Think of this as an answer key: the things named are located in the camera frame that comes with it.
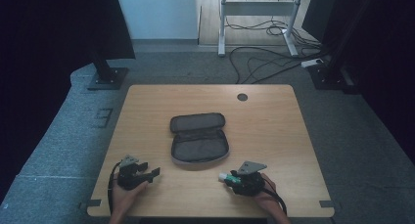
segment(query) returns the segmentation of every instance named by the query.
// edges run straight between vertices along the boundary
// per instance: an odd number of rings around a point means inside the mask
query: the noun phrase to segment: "wrist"
[[[272,212],[275,212],[276,210],[282,210],[281,209],[281,206],[280,206],[280,204],[278,202],[267,202],[267,203],[264,203],[262,205],[262,208],[265,211],[269,212],[270,214]]]
[[[278,202],[275,204],[270,205],[268,208],[265,209],[272,218],[279,224],[289,224],[290,220],[288,219],[287,215],[284,213],[283,209],[281,208]]]
[[[115,209],[111,214],[110,224],[120,224],[125,218],[125,211],[120,209]]]

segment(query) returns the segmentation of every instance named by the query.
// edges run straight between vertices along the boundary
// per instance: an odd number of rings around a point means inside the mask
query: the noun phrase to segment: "power strip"
[[[311,66],[316,66],[316,65],[322,65],[324,62],[321,59],[315,59],[315,60],[309,60],[309,61],[304,61],[301,62],[301,67],[311,67]]]

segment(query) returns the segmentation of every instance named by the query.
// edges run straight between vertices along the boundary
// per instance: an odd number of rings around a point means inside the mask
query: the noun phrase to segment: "cable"
[[[254,49],[254,50],[264,51],[264,52],[268,52],[268,53],[277,55],[277,56],[279,56],[279,58],[273,59],[271,61],[266,62],[265,64],[260,65],[254,71],[251,71],[250,70],[250,75],[243,82],[240,83],[240,81],[241,81],[241,74],[239,73],[238,68],[235,65],[234,55],[235,55],[235,53],[238,50],[242,50],[242,49]],[[318,53],[311,54],[311,55],[308,55],[308,56],[291,57],[291,56],[287,56],[287,55],[284,55],[284,54],[276,53],[274,51],[270,51],[270,50],[267,50],[267,49],[264,49],[264,48],[260,48],[260,47],[249,47],[248,46],[248,47],[238,47],[238,48],[235,48],[234,50],[232,50],[231,53],[230,53],[230,55],[229,55],[229,61],[231,62],[232,67],[234,68],[234,70],[237,73],[237,81],[236,81],[236,84],[242,84],[242,83],[247,82],[248,79],[251,78],[251,76],[253,76],[254,73],[259,70],[260,67],[264,67],[264,66],[266,66],[268,64],[275,64],[277,66],[283,67],[284,65],[286,65],[288,63],[291,63],[291,62],[295,62],[295,61],[299,62],[299,61],[303,61],[303,60],[316,59],[316,58],[322,57],[322,56],[324,56],[324,55],[326,55],[328,53],[329,53],[329,50],[323,50],[323,51],[319,51]],[[282,60],[282,59],[289,59],[289,61],[288,62],[285,62],[283,65],[280,65],[280,64],[275,63],[275,61]],[[256,83],[258,83],[260,81],[263,81],[263,80],[269,79],[271,77],[274,77],[274,76],[276,76],[276,75],[278,75],[278,74],[280,74],[282,72],[285,72],[287,70],[290,70],[290,69],[293,69],[295,67],[298,67],[299,65],[300,65],[300,63],[297,63],[297,64],[295,64],[295,65],[293,65],[291,67],[287,67],[285,69],[279,70],[279,71],[277,71],[277,72],[275,72],[275,73],[273,73],[271,75],[265,76],[265,77],[263,77],[261,79],[257,79],[252,84],[256,84]]]
[[[281,207],[283,208],[284,213],[287,215],[287,207],[283,201],[283,199],[278,196],[278,194],[276,192],[271,192],[266,188],[262,188],[262,191],[266,194],[268,194],[269,196],[273,197],[275,200],[277,200],[278,203],[281,204]]]
[[[221,1],[218,0],[218,5],[219,5],[219,19],[221,20],[221,14],[220,14],[220,5],[221,5]],[[247,29],[247,30],[266,30],[266,33],[268,35],[273,35],[273,36],[281,36],[284,35],[283,33],[283,29],[286,29],[288,27],[288,25],[285,22],[279,22],[279,21],[274,21],[273,20],[274,17],[271,17],[270,21],[266,21],[266,22],[262,22],[259,23],[257,25],[250,25],[250,26],[242,26],[242,25],[238,25],[238,24],[230,24],[228,21],[228,18],[225,17],[226,19],[226,25],[232,29]],[[268,26],[268,27],[259,27],[261,25],[267,24],[267,23],[272,23],[272,25]],[[310,46],[313,48],[320,48],[321,44],[318,41],[315,40],[309,40],[309,39],[305,39],[303,38],[299,31],[295,28],[293,28],[292,30],[292,35],[294,36],[295,40],[301,44],[301,45],[306,45],[306,46]]]
[[[110,207],[110,213],[113,213],[113,182],[114,182],[114,173],[115,169],[119,166],[120,162],[116,163],[113,171],[111,172],[110,179],[108,181],[108,205]]]

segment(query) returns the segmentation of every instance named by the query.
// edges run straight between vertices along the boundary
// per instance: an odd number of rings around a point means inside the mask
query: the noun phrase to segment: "desk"
[[[220,29],[218,55],[225,56],[225,20],[226,16],[290,16],[287,29],[282,29],[284,40],[291,56],[297,57],[296,46],[291,39],[294,22],[299,11],[301,0],[293,2],[228,2],[220,0]]]
[[[239,94],[246,101],[239,101]],[[221,112],[230,156],[209,166],[179,166],[171,161],[176,115]],[[107,185],[113,166],[125,155],[161,168],[128,215],[150,217],[265,217],[251,198],[234,195],[218,182],[220,172],[245,160],[265,163],[291,217],[330,217],[320,167],[289,85],[134,85],[126,96],[113,139],[89,206],[92,216],[109,216]]]

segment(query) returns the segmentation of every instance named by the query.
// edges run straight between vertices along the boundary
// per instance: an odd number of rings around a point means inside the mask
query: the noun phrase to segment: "human hand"
[[[276,193],[276,186],[271,179],[266,176],[266,174],[260,174],[265,180],[265,189],[270,192]],[[260,192],[258,195],[254,196],[254,201],[265,211],[267,211],[271,216],[277,221],[277,223],[290,223],[287,215],[284,213],[280,204],[270,195]]]
[[[130,191],[126,191],[122,189],[116,179],[118,177],[118,173],[114,174],[114,181],[113,181],[113,213],[111,215],[110,223],[121,223],[124,219],[126,213],[137,200],[138,195],[146,190],[147,186],[149,185],[148,181],[145,181],[138,185],[136,188]]]

